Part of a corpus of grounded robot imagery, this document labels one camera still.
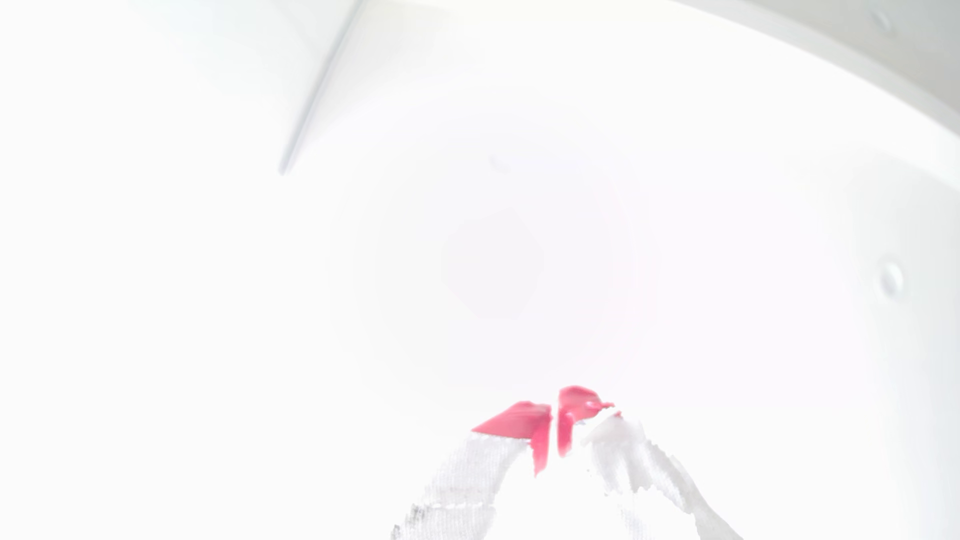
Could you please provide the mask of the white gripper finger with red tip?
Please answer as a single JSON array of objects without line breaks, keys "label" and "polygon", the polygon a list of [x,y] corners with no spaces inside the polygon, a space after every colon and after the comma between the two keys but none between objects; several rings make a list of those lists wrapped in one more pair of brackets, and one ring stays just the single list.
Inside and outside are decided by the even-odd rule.
[{"label": "white gripper finger with red tip", "polygon": [[581,465],[617,539],[741,539],[639,421],[582,386],[558,392],[558,453]]},{"label": "white gripper finger with red tip", "polygon": [[518,461],[546,469],[551,406],[518,401],[472,428],[440,461],[390,539],[486,539],[497,499]]}]

